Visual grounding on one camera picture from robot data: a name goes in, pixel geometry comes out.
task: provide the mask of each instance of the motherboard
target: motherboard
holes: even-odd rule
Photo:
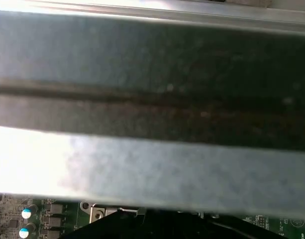
[[[92,203],[0,195],[0,239],[57,239],[90,223]],[[285,236],[305,239],[305,220],[264,215],[237,217]]]

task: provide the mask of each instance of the green circuit board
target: green circuit board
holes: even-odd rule
[[[21,211],[32,204],[38,207],[37,213],[29,219],[24,219]],[[289,239],[305,239],[305,220],[264,215],[237,217]],[[0,239],[18,239],[19,230],[28,223],[36,226],[28,239],[57,239],[60,235],[84,227],[89,220],[90,215],[81,210],[80,202],[29,196],[0,196]]]
[[[305,239],[305,220],[245,215],[239,218],[289,239]]]

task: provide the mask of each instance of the metal rail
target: metal rail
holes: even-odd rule
[[[305,12],[14,2],[0,192],[305,218]]]

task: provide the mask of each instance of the gray metal bar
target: gray metal bar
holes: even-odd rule
[[[184,0],[13,0],[0,2],[1,10],[92,15],[110,14],[177,20],[185,23],[222,24],[224,27],[279,28],[279,23],[305,24],[305,11],[261,8],[217,2]]]
[[[0,127],[0,192],[305,218],[305,153]]]

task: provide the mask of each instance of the electrolytic capacitor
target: electrolytic capacitor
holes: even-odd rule
[[[19,237],[20,238],[27,238],[29,235],[31,235],[36,230],[36,226],[34,223],[28,223],[25,227],[23,227],[21,230],[19,230]]]
[[[35,204],[32,204],[22,211],[22,217],[24,219],[29,219],[31,216],[36,214],[37,211],[38,211],[38,207]]]

